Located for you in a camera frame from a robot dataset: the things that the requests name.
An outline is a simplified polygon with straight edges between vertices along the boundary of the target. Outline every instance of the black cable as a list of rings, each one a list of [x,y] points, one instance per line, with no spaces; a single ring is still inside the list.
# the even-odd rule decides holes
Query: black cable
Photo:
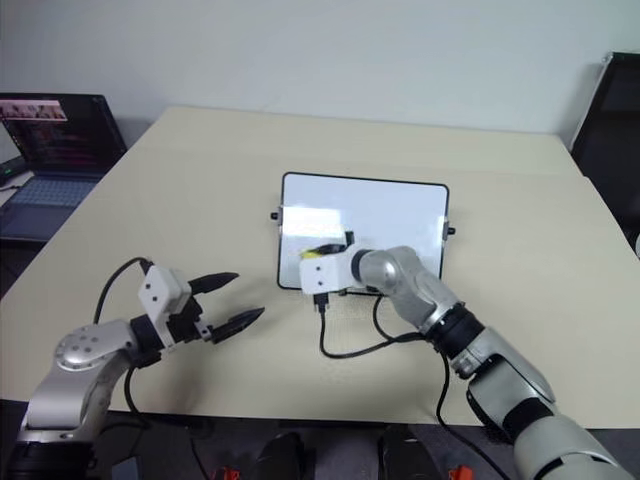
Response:
[[[381,348],[388,347],[389,345],[394,345],[396,343],[408,343],[416,340],[424,340],[424,337],[419,333],[404,333],[402,335],[398,335],[397,337],[391,337],[389,340],[385,340],[384,342],[377,343],[367,348],[363,348],[362,350],[355,350],[353,352],[345,352],[345,353],[331,353],[328,352],[324,346],[324,335],[326,326],[326,318],[325,312],[320,311],[320,352],[327,358],[331,358],[333,360],[344,360],[347,358],[355,358],[360,357],[362,355],[366,355],[371,352],[375,352],[376,350],[380,350]]]
[[[133,397],[131,396],[131,378],[133,377],[133,372],[135,372],[136,367],[131,367],[127,370],[127,374],[124,377],[124,400],[127,402],[127,407],[129,407],[129,411],[133,413],[136,418],[140,421],[142,425],[144,425],[145,429],[149,429],[151,424],[149,421],[144,418],[138,407],[136,407],[135,402],[133,401]]]
[[[193,439],[193,437],[189,437],[189,443],[191,444],[191,452],[193,453],[193,457],[196,459],[196,462],[198,463],[198,467],[200,468],[200,472],[202,473],[202,476],[205,478],[205,480],[209,480],[209,475],[207,475],[207,469],[204,468],[204,464],[200,459],[200,455],[198,455],[198,451],[196,450],[196,442]]]
[[[451,428],[442,418],[442,406],[444,405],[444,401],[447,397],[447,392],[449,391],[449,382],[451,381],[451,374],[449,372],[449,360],[444,353],[440,353],[442,357],[442,362],[444,363],[444,384],[442,385],[442,392],[440,393],[440,398],[438,399],[438,406],[436,407],[436,418],[438,419],[438,423],[442,428],[444,428],[451,436],[456,438],[458,441],[464,443],[467,447],[477,453],[482,459],[493,468],[500,477],[504,480],[510,480],[509,476],[504,473],[502,468],[498,466],[496,462],[494,462],[489,455],[487,455],[480,447],[478,447],[471,440],[463,436],[462,434],[456,432],[453,428]]]
[[[378,321],[378,308],[380,307],[380,302],[382,302],[383,298],[384,295],[379,295],[378,298],[376,298],[375,303],[373,304],[373,326],[376,328],[382,338],[391,340],[393,337],[382,329],[382,327],[380,326],[380,322]]]
[[[98,304],[96,305],[96,311],[93,314],[93,324],[97,325],[100,321],[100,314],[102,313],[102,307],[104,306],[104,301],[107,299],[107,294],[109,293],[109,289],[113,282],[131,265],[139,263],[143,270],[147,269],[148,265],[151,263],[149,260],[143,257],[135,257],[124,263],[120,268],[118,268],[107,280],[107,283],[102,287],[102,292],[100,292],[100,298],[98,298]]]

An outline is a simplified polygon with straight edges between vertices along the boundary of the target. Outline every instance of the laptop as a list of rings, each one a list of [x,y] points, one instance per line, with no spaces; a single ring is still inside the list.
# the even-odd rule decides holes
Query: laptop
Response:
[[[0,93],[34,176],[0,208],[0,238],[47,242],[127,151],[102,95]]]

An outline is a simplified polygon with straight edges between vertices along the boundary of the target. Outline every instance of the cable connector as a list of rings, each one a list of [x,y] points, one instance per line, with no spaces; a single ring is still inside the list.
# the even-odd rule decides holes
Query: cable connector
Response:
[[[327,311],[327,307],[329,306],[329,294],[316,293],[313,296],[313,305],[320,315],[324,315]]]

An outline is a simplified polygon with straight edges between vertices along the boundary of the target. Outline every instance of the black cylindrical joint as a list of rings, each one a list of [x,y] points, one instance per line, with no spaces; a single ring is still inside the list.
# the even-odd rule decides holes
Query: black cylindrical joint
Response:
[[[138,341],[140,347],[140,354],[148,352],[159,352],[164,348],[160,336],[156,332],[155,327],[146,315],[141,315],[134,318],[130,322],[131,330]]]
[[[426,339],[439,352],[454,358],[484,330],[473,313],[463,305],[456,305],[442,319],[429,329]]]
[[[90,443],[18,442],[13,447],[3,478],[83,480],[92,458]]]
[[[539,398],[527,398],[507,413],[502,421],[502,428],[507,432],[511,441],[515,442],[518,435],[529,425],[541,418],[552,416],[551,409],[542,403]]]
[[[353,256],[353,260],[351,260],[351,275],[357,281],[360,281],[360,260],[367,253],[372,252],[373,250],[358,250],[358,252]]]

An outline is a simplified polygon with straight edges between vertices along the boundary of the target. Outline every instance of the laptop screen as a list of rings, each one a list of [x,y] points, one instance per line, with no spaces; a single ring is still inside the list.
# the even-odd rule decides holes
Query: laptop screen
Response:
[[[102,95],[2,93],[0,119],[36,172],[106,173],[127,150]]]

